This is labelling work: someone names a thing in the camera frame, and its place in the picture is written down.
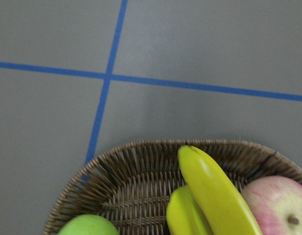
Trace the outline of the woven wicker basket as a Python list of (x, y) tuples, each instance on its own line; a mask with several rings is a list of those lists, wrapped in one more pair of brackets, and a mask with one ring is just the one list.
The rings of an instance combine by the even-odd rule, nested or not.
[(67, 183), (43, 234), (55, 235), (74, 217), (96, 214), (122, 235), (166, 235), (170, 195), (184, 185), (177, 151), (193, 145), (212, 156), (238, 190), (269, 175), (302, 185), (302, 169), (279, 152), (242, 140), (152, 140), (116, 146), (90, 160)]

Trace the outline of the yellow star fruit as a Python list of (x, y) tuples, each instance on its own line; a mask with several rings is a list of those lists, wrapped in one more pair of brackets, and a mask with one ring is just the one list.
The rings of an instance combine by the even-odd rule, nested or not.
[(188, 186), (173, 191), (166, 209), (172, 235), (211, 235), (211, 227), (194, 200)]

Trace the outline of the green pear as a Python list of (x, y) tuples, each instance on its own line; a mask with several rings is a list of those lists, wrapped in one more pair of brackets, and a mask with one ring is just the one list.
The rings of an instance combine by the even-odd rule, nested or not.
[(117, 228), (102, 216), (79, 215), (70, 220), (58, 235), (118, 235)]

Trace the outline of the pink apple front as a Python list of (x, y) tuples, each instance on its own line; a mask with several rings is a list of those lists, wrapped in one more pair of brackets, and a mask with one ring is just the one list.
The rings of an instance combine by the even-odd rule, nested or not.
[(247, 184), (241, 194), (264, 235), (302, 235), (302, 185), (282, 176)]

